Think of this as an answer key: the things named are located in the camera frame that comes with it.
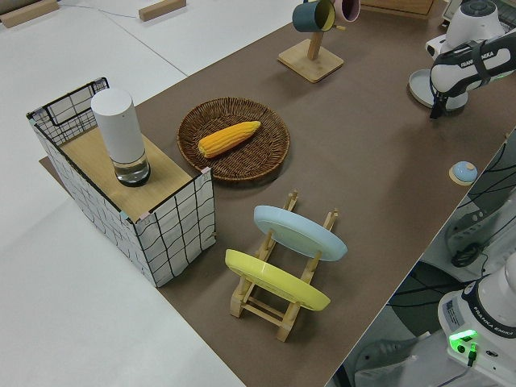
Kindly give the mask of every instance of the white plate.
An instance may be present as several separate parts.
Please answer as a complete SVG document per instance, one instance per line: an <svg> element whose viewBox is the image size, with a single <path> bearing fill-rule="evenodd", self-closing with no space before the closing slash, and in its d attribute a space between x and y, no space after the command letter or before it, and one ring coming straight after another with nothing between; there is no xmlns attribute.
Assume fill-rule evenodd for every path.
<svg viewBox="0 0 516 387"><path fill-rule="evenodd" d="M421 69L412 73L409 79L410 92L426 107L434 105L434 96L430 91L430 69ZM464 106L468 101L468 93L463 93L457 97L449 98L446 102L446 110L452 111Z"/></svg>
<svg viewBox="0 0 516 387"><path fill-rule="evenodd" d="M347 252L342 240L323 226L281 208L257 206L255 224L264 233L273 231L273 239L304 256L320 260L339 260Z"/></svg>

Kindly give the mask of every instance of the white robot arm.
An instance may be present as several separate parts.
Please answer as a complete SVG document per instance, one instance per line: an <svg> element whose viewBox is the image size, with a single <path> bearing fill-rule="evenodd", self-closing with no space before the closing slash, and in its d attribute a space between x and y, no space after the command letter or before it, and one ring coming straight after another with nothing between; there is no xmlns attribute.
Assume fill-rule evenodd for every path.
<svg viewBox="0 0 516 387"><path fill-rule="evenodd" d="M438 315L448 355L500 385L516 386L516 254L464 291L444 295Z"/></svg>
<svg viewBox="0 0 516 387"><path fill-rule="evenodd" d="M444 111L447 99L489 84L516 69L516 30L505 33L490 1L463 3L445 38L427 42L435 59L430 83L434 95L431 118Z"/></svg>

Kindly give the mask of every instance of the table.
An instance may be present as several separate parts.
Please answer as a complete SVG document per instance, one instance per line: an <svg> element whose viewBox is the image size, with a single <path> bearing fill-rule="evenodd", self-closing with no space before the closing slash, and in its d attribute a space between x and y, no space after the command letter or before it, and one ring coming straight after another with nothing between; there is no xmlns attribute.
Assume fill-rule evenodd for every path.
<svg viewBox="0 0 516 387"><path fill-rule="evenodd" d="M469 160L482 170L514 127L513 77L471 92L464 110L437 121L410 96L409 76L431 65L424 44L443 33L440 22L437 14L427 22L363 12L346 32L325 34L323 47L344 65L315 85L276 60L307 37L288 25L137 106L144 134L191 172L175 134L202 102L250 98L290 129L280 176L252 187L216 185L218 242L160 288L244 384L324 385L466 194L449 168ZM334 232L349 253L319 265L313 285L331 304L300 313L281 343L262 319L229 315L238 278L223 257L227 248L253 253L254 206L281 206L293 188L297 212L315 222L340 209ZM290 273L303 265L285 250L269 262Z"/></svg>
<svg viewBox="0 0 516 387"><path fill-rule="evenodd" d="M292 20L298 0L193 0L142 22L148 0L89 0L105 15L185 75L213 64Z"/></svg>
<svg viewBox="0 0 516 387"><path fill-rule="evenodd" d="M241 386L38 163L45 152L28 111L100 76L135 103L185 78L88 3L60 5L0 25L0 380Z"/></svg>

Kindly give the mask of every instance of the pink mug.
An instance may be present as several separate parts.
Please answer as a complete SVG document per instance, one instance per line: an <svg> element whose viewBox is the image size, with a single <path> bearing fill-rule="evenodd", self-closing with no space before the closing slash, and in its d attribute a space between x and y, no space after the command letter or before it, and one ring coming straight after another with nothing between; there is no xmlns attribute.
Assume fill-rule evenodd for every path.
<svg viewBox="0 0 516 387"><path fill-rule="evenodd" d="M341 22L354 22L360 13L360 0L333 0L335 18Z"/></svg>

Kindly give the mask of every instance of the teal mug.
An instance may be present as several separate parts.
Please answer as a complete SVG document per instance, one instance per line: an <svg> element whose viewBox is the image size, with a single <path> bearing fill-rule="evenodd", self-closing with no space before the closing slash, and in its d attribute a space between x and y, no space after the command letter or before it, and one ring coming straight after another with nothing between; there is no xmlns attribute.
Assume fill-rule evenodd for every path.
<svg viewBox="0 0 516 387"><path fill-rule="evenodd" d="M300 32L325 32L335 23L335 8L331 0L304 0L292 13L292 24Z"/></svg>

